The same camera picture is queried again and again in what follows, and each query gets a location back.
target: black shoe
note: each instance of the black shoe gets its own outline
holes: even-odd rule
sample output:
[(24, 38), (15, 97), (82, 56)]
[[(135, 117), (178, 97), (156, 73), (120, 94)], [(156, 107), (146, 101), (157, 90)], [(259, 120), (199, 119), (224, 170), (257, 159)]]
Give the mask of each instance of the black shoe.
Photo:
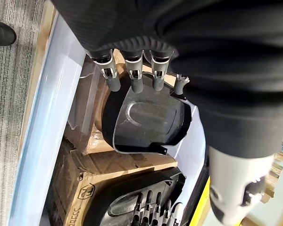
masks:
[(0, 22), (0, 46), (9, 46), (16, 41), (16, 33), (10, 27)]

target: carpet floor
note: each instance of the carpet floor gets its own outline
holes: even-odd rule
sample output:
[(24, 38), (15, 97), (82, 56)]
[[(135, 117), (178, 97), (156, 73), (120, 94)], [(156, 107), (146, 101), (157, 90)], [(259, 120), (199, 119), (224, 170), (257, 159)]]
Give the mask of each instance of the carpet floor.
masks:
[(17, 170), (17, 146), (43, 0), (0, 0), (0, 21), (17, 41), (0, 47), (0, 226), (6, 225)]

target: white panel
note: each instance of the white panel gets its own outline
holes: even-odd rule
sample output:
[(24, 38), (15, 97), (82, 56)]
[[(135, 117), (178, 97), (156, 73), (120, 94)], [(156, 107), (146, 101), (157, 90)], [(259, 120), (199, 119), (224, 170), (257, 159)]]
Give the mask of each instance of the white panel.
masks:
[(9, 226), (40, 223), (85, 57), (85, 50), (58, 14), (54, 24), (18, 164)]

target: cardboard box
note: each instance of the cardboard box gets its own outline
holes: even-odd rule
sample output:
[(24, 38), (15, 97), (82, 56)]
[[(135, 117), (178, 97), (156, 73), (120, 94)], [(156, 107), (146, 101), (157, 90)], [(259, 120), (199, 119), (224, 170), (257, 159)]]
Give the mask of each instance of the cardboard box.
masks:
[(52, 226), (81, 226), (94, 196), (105, 186), (132, 175), (176, 167), (170, 156), (119, 154), (83, 155), (63, 139), (47, 195)]
[[(128, 76), (126, 73), (125, 60), (119, 50), (115, 49), (113, 56), (117, 64), (119, 77)], [(93, 64), (92, 60), (88, 57), (86, 57), (84, 66), (87, 64)], [(143, 66), (143, 71), (151, 72), (151, 70), (150, 67)], [(110, 91), (106, 80), (102, 75), (99, 75), (99, 73), (99, 71), (95, 70), (91, 76), (79, 80), (74, 100), (75, 106), (73, 106), (75, 107), (76, 126), (75, 128), (71, 128), (68, 123), (64, 132), (64, 136), (83, 154), (113, 150), (113, 148), (105, 142), (101, 132), (102, 112)], [(170, 85), (174, 85), (175, 77), (166, 75), (165, 81)], [(92, 105), (90, 111), (87, 110), (88, 102)], [(84, 121), (86, 115), (89, 116), (87, 122)]]

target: robotic hand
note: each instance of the robotic hand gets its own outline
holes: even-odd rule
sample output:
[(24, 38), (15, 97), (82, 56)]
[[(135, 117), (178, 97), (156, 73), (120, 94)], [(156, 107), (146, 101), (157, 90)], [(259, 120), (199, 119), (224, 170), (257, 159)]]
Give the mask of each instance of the robotic hand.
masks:
[(223, 224), (241, 220), (282, 144), (283, 0), (52, 1), (112, 91), (120, 89), (114, 48), (137, 93), (143, 50), (156, 91), (169, 64), (181, 89), (190, 79), (183, 94), (200, 111), (213, 212)]

